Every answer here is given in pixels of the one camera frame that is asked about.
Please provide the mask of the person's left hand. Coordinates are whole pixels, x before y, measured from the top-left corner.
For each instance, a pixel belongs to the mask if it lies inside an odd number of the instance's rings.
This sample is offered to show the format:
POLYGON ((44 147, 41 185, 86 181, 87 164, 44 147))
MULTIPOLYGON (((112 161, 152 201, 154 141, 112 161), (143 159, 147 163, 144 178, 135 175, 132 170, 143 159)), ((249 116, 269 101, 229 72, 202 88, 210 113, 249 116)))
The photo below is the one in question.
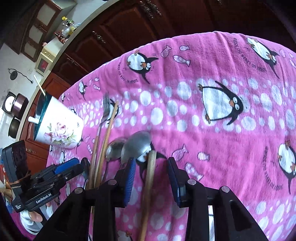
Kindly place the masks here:
POLYGON ((20 212, 20 221, 24 228, 36 232, 41 229, 41 222, 43 221, 43 218, 35 211, 29 212, 27 210, 23 210, 20 212))

